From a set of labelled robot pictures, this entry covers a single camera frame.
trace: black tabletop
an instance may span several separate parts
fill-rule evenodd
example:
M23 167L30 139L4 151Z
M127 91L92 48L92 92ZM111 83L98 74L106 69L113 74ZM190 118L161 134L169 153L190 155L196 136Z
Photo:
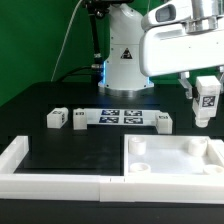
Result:
M88 125L72 128L77 108L138 109L168 112L173 135L224 140L224 98L207 128L195 125L192 101L179 85L157 85L136 99L99 94L89 83L37 83L0 108L0 153L17 135L28 135L30 151L16 173L123 175L125 134L156 135L155 127ZM48 129L46 115L69 109L61 129ZM2 223L221 223L224 206L170 203L101 203L77 201L0 200Z

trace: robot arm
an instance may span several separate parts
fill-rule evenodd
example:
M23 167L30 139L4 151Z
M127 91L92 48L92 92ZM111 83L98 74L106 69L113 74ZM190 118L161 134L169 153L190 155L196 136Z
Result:
M142 74L179 73L190 98L192 87L186 80L189 71L223 68L224 17L220 11L218 0L173 0L149 12L142 20ZM196 87L196 125L206 127L210 117L216 116L221 84L215 76L197 77Z

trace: white block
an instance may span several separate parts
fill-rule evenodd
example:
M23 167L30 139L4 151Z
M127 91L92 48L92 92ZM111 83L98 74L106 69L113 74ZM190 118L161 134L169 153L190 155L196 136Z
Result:
M60 129L68 120L68 109L55 108L47 115L47 127Z
M172 134L173 121L168 113L156 113L156 129L159 134Z
M87 116L85 109L73 110L73 129L85 130L87 129Z

